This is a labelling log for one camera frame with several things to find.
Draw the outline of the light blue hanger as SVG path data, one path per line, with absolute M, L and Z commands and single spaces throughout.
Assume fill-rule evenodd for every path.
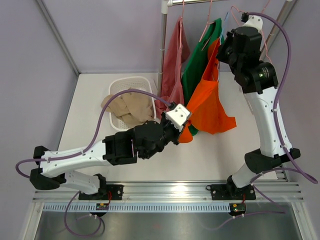
M 221 34 L 219 36 L 220 39 L 220 43 L 223 44 L 225 41 L 225 33 L 227 31 L 227 27 L 228 27 L 228 22 L 229 22 L 229 16 L 230 16 L 230 11 L 228 11 L 224 17 L 224 20 L 222 22 L 222 29 L 221 29 Z

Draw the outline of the pink hanger of beige shirt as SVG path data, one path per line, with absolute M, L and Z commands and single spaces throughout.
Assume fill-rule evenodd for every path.
M 268 1 L 266 2 L 266 4 L 264 5 L 263 9 L 261 10 L 261 13 L 264 13 L 264 12 L 265 12 L 265 10 L 266 10 L 266 8 L 268 7 L 269 4 L 270 4 L 270 0 L 268 0 Z M 240 24 L 239 20 L 236 18 L 235 14 L 234 14 L 234 12 L 233 12 L 233 9 L 235 9 L 238 13 L 243 13 L 243 11 L 240 10 L 240 9 L 239 9 L 238 7 L 236 7 L 235 5 L 232 5 L 232 6 L 230 7 L 230 10 L 229 10 L 230 13 L 231 13 L 231 15 L 232 15 L 232 17 L 233 17 L 233 19 L 235 20 L 235 22 L 237 23 L 237 25 L 240 27 L 241 24 Z M 265 57 L 266 57 L 266 58 L 269 60 L 269 62 L 272 64 L 272 60 L 271 60 L 271 58 L 269 57 L 269 54 L 268 54 L 269 50 L 268 50 L 268 47 L 267 47 L 267 42 L 266 42 L 266 38 L 265 38 L 265 35 L 264 35 L 264 31 L 262 30 L 261 33 L 262 33 L 263 46 L 264 46 L 264 48 L 265 48 L 265 50 L 266 50 Z

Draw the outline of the orange t shirt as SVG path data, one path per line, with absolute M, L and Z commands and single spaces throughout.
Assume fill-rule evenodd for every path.
M 214 135 L 237 126 L 236 118 L 226 114 L 219 98 L 220 62 L 217 53 L 220 45 L 221 41 L 218 38 L 209 46 L 208 64 L 186 107 L 192 115 L 179 137 L 181 144 L 193 140 L 190 127 Z

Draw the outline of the beige t shirt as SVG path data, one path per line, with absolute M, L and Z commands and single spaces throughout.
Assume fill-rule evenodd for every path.
M 129 92 L 117 96 L 105 111 L 114 114 L 129 128 L 155 119 L 152 98 L 137 92 Z

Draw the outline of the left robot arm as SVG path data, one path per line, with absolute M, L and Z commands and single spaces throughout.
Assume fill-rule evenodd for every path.
M 34 157 L 42 162 L 32 169 L 29 180 L 37 190 L 65 187 L 103 199 L 108 192 L 101 174 L 87 175 L 79 169 L 97 166 L 120 166 L 150 159 L 164 150 L 168 143 L 179 144 L 179 137 L 190 115 L 178 110 L 163 112 L 160 122 L 146 121 L 127 131 L 117 132 L 94 143 L 87 151 L 78 148 L 54 153 L 43 146 L 34 150 Z

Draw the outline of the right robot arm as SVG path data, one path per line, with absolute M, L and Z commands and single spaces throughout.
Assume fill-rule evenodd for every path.
M 226 199 L 256 198 L 251 180 L 258 174 L 279 167 L 301 156 L 288 139 L 281 142 L 277 128 L 285 131 L 280 107 L 274 106 L 278 79 L 275 68 L 260 60 L 262 35 L 254 26 L 244 24 L 227 33 L 218 48 L 217 59 L 229 65 L 257 125 L 260 147 L 244 156 L 245 163 L 229 176 L 222 195 Z

